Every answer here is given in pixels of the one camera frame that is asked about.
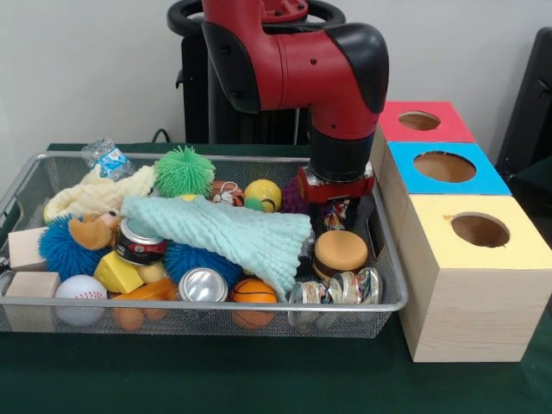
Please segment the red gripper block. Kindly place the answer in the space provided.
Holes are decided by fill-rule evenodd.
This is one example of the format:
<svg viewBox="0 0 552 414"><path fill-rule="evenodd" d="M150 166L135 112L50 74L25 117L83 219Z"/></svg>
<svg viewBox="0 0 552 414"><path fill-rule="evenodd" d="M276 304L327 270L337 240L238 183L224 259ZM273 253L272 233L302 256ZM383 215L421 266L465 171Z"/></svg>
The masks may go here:
<svg viewBox="0 0 552 414"><path fill-rule="evenodd" d="M297 174L298 193L309 205L310 222L313 227L323 224L326 203L330 200L349 198L347 208L347 231L354 229L361 197L369 194L374 185L373 168L367 166L360 179L351 182L329 182L317 177L308 166L301 166Z"/></svg>

